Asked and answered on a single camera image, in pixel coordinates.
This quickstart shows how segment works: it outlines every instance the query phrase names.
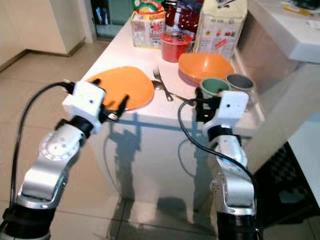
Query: green cup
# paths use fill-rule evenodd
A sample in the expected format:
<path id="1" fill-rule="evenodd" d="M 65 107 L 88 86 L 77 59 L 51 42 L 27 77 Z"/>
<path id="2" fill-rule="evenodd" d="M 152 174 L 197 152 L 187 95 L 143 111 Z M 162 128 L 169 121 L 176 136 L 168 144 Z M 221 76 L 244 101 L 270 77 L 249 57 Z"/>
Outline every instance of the green cup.
<path id="1" fill-rule="evenodd" d="M 230 85 L 219 78 L 205 78 L 200 83 L 203 98 L 209 99 L 217 96 L 221 91 L 230 90 Z"/>

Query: orange plate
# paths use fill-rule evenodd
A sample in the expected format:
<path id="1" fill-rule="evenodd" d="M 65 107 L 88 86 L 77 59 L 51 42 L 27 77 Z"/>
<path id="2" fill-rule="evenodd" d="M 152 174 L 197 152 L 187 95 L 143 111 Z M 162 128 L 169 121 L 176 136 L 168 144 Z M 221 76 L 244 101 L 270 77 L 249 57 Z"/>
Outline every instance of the orange plate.
<path id="1" fill-rule="evenodd" d="M 103 71 L 87 81 L 92 82 L 95 79 L 101 80 L 99 86 L 106 92 L 103 104 L 108 110 L 117 110 L 126 94 L 130 97 L 126 104 L 127 110 L 142 107 L 154 97 L 155 90 L 150 79 L 133 66 Z"/>
<path id="2" fill-rule="evenodd" d="M 179 58 L 179 70 L 197 85 L 206 78 L 225 80 L 234 73 L 230 63 L 218 53 L 183 53 Z"/>

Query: fork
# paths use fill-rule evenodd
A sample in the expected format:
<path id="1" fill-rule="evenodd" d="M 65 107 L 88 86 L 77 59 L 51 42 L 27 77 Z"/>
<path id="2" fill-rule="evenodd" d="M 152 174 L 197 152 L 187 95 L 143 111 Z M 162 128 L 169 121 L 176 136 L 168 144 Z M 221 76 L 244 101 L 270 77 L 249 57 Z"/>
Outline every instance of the fork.
<path id="1" fill-rule="evenodd" d="M 159 71 L 159 66 L 157 68 L 153 69 L 153 76 L 162 83 L 166 99 L 169 102 L 172 102 L 174 100 L 174 98 L 171 96 L 170 92 L 167 90 L 167 88 L 166 88 L 166 86 L 164 84 L 164 81 L 162 81 L 162 78 L 161 78 L 161 75 L 160 75 L 160 71 Z"/>

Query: red container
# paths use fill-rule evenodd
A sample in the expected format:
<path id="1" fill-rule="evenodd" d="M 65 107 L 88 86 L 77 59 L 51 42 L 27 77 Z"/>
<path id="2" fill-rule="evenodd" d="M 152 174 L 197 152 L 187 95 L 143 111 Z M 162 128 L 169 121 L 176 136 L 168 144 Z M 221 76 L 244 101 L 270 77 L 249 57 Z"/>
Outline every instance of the red container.
<path id="1" fill-rule="evenodd" d="M 162 58 L 168 62 L 177 63 L 181 54 L 187 52 L 193 38 L 182 33 L 165 32 L 160 35 Z"/>

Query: spoon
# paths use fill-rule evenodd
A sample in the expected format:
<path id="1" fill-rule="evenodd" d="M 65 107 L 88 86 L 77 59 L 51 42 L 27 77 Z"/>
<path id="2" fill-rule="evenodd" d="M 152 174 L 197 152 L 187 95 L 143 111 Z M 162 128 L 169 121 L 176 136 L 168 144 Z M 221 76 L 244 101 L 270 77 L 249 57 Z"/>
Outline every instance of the spoon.
<path id="1" fill-rule="evenodd" d="M 152 80 L 152 84 L 153 84 L 154 90 L 164 90 L 164 85 L 163 85 L 161 82 L 159 82 L 159 81 L 157 81 L 157 80 Z M 176 98 L 184 101 L 184 102 L 185 102 L 185 101 L 188 101 L 188 99 L 186 99 L 186 98 L 184 98 L 184 97 L 182 97 L 182 96 L 178 96 L 178 95 L 176 95 L 176 94 L 174 94 L 174 93 L 172 93 L 172 92 L 170 92 L 170 94 L 173 95 L 173 96 L 175 96 Z M 190 102 L 190 103 L 188 103 L 188 104 L 189 104 L 190 106 L 194 106 L 194 105 L 195 105 L 194 102 Z"/>

